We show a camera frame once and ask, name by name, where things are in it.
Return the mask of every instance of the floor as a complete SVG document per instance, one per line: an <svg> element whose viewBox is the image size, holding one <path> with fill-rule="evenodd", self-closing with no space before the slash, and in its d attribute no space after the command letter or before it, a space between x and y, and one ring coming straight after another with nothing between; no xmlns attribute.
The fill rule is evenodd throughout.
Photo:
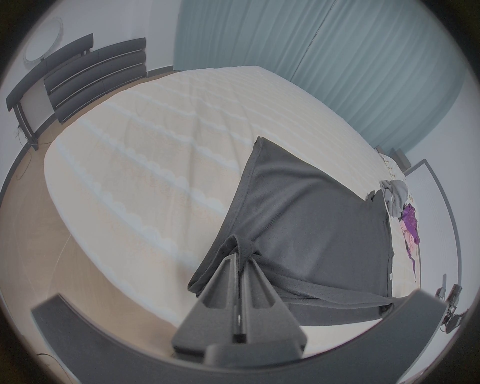
<svg viewBox="0 0 480 384"><path fill-rule="evenodd" d="M162 356L173 352L170 340L176 329L127 298L92 264L62 222L45 182L43 159L49 143L72 121L114 93L89 105L65 124L55 121L49 126L39 138L39 150L30 148L20 162L0 206L3 300L26 345L35 354L53 356L38 358L64 383L77 381L53 359L53 351L30 314L33 307L58 292L118 338Z"/></svg>

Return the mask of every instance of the white wall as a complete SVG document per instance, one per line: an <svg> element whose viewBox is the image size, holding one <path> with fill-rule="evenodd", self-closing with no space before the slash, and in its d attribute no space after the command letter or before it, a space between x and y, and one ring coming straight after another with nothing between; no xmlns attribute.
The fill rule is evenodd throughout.
<svg viewBox="0 0 480 384"><path fill-rule="evenodd" d="M61 0L49 9L19 47L0 86L0 185L22 149L16 137L18 121L13 110L7 111L5 98L29 72L23 54L35 30L43 22L61 17L63 36L57 49L90 33L94 34L93 49L146 37L149 71L173 64L180 3L181 0ZM53 113L42 81L25 94L22 105L34 130ZM25 144L23 134L20 137Z"/></svg>
<svg viewBox="0 0 480 384"><path fill-rule="evenodd" d="M480 85L470 70L450 111L406 155L412 165L427 159L452 207L462 251L463 290L456 310L461 313L472 304L480 288ZM451 284L447 286L447 295L450 289ZM437 331L405 377L430 365L454 334Z"/></svg>

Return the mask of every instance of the curtain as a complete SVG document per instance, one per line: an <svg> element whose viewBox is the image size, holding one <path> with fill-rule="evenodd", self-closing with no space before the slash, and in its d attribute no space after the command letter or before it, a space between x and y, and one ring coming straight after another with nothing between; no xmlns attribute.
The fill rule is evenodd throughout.
<svg viewBox="0 0 480 384"><path fill-rule="evenodd" d="M258 65L325 103L372 146L411 149L466 67L417 0L183 0L174 69Z"/></svg>

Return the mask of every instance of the purple cloth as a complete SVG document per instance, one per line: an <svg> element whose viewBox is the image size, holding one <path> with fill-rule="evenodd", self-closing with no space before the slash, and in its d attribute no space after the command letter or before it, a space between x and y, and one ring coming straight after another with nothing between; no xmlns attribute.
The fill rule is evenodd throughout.
<svg viewBox="0 0 480 384"><path fill-rule="evenodd" d="M420 237L418 234L417 219L415 218L415 208L412 204L407 204L402 212L402 220L405 223L405 227L411 233L415 244L420 243Z"/></svg>

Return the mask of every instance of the gray cloth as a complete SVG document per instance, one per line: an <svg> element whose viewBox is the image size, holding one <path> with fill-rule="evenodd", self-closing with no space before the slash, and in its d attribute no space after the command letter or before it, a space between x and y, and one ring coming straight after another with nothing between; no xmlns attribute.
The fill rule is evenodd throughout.
<svg viewBox="0 0 480 384"><path fill-rule="evenodd" d="M377 319L391 297L390 222L367 200L258 138L222 227L188 289L199 295L223 258L253 257L302 325Z"/></svg>
<svg viewBox="0 0 480 384"><path fill-rule="evenodd" d="M402 180L382 180L380 188L384 194L390 216L401 217L403 206L408 197L407 185Z"/></svg>

